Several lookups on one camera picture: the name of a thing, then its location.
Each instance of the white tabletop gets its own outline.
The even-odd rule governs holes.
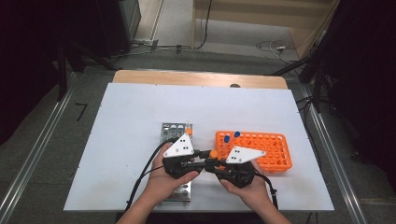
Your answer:
[[[123,211],[134,182],[160,144],[163,122],[193,124],[193,146],[214,148],[218,130],[282,133],[293,166],[267,174],[280,210],[331,211],[332,201],[289,90],[110,83],[82,155],[64,210]],[[145,177],[134,199],[147,183]],[[246,212],[216,176],[191,183],[187,206],[155,211]]]

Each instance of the blue cap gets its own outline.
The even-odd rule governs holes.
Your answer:
[[[230,142],[230,135],[225,135],[224,136],[224,143]]]

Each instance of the perforated orange tray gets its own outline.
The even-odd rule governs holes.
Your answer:
[[[257,159],[257,163],[264,171],[285,172],[291,168],[291,157],[285,135],[240,132],[239,137],[233,137],[234,133],[234,131],[216,132],[216,151],[219,159],[226,159],[233,146],[248,147],[266,151],[264,157]],[[226,135],[230,136],[228,143],[224,143]]]

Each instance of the person's left hand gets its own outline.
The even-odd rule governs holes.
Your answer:
[[[152,162],[151,170],[163,166],[163,153],[170,147],[171,144],[165,144],[157,157]],[[183,175],[179,179],[174,179],[172,176],[165,172],[164,168],[152,171],[148,177],[148,183],[144,189],[141,197],[150,200],[150,203],[155,206],[168,198],[177,187],[192,181],[198,172],[192,171]]]

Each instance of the wooden desk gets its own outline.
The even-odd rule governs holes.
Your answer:
[[[192,45],[195,20],[206,19],[210,0],[194,0]],[[210,20],[289,27],[290,37],[300,58],[312,48],[325,30],[339,0],[213,0]]]
[[[233,83],[242,88],[223,88]],[[193,146],[201,150],[214,147],[218,130],[283,133],[293,165],[287,172],[267,174],[278,190],[279,209],[333,210],[297,105],[282,77],[163,71],[119,71],[108,84],[64,210],[122,211],[138,174],[160,144],[162,123],[187,120],[193,125]],[[134,199],[146,184],[147,177]],[[154,210],[251,212],[207,172],[191,182],[190,203]]]

